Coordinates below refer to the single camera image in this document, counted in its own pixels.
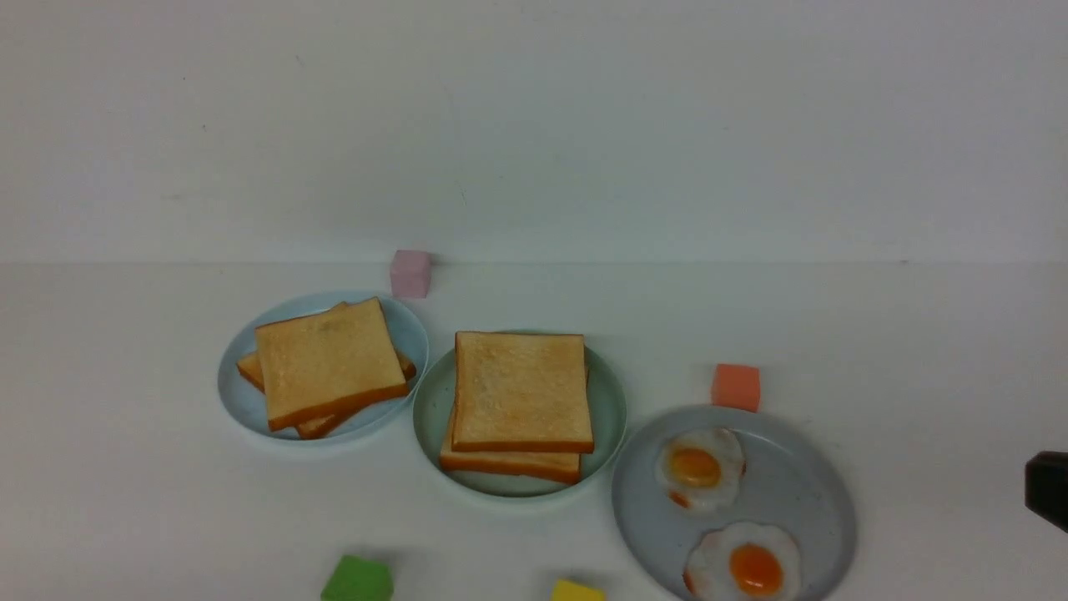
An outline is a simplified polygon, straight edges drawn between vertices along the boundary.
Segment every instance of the pink cube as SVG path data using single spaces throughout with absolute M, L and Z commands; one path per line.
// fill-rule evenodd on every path
M 397 250 L 390 265 L 393 296 L 426 298 L 430 289 L 430 253 L 422 250 Z

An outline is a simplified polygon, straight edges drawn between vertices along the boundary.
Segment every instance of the fried egg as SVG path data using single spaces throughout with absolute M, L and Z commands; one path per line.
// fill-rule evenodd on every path
M 801 552 L 779 526 L 737 522 L 701 539 L 682 581 L 701 601 L 792 601 L 801 592 Z
M 675 504 L 709 513 L 735 502 L 744 468 L 745 456 L 734 432 L 691 430 L 664 445 L 657 458 L 656 477 Z

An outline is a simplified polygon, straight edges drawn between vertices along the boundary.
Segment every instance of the toy block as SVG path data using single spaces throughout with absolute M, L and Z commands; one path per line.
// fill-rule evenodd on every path
M 712 405 L 756 413 L 760 409 L 760 370 L 743 365 L 716 366 Z
M 390 265 L 393 296 L 426 298 L 430 290 L 430 253 L 421 250 L 397 250 Z
M 323 589 L 323 601 L 390 601 L 393 576 L 389 566 L 344 555 Z
M 604 592 L 566 580 L 556 581 L 552 601 L 604 601 Z

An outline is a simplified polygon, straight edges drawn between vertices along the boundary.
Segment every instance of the bread slice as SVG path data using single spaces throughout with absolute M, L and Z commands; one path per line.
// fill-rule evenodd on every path
M 441 445 L 438 461 L 445 472 L 466 470 L 509 476 L 533 476 L 546 480 L 575 485 L 582 479 L 581 459 L 574 453 L 517 453 L 453 450 L 452 438 L 456 429 L 456 407 L 449 414 L 449 429 Z
M 456 333 L 452 449 L 593 453 L 581 335 Z
M 397 351 L 397 361 L 400 362 L 400 371 L 404 373 L 406 380 L 411 380 L 415 378 L 415 364 L 411 363 L 408 355 L 405 355 L 400 351 Z M 237 373 L 241 375 L 241 378 L 249 381 L 261 393 L 264 392 L 264 373 L 263 367 L 260 365 L 260 355 L 253 351 L 248 355 L 245 355 L 240 360 L 237 360 Z M 298 424 L 297 434 L 305 440 L 313 441 L 315 439 L 321 439 L 330 432 L 333 432 L 339 426 L 348 421 L 358 413 L 359 410 L 351 413 L 335 413 L 327 417 L 317 417 L 315 420 L 310 420 L 303 424 Z
M 262 326 L 255 337 L 272 431 L 408 394 L 377 297 Z

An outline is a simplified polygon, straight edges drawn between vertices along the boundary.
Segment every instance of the green cube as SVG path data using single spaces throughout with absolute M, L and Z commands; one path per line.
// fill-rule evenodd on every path
M 323 601 L 390 601 L 393 576 L 389 566 L 343 555 L 330 582 L 323 589 Z

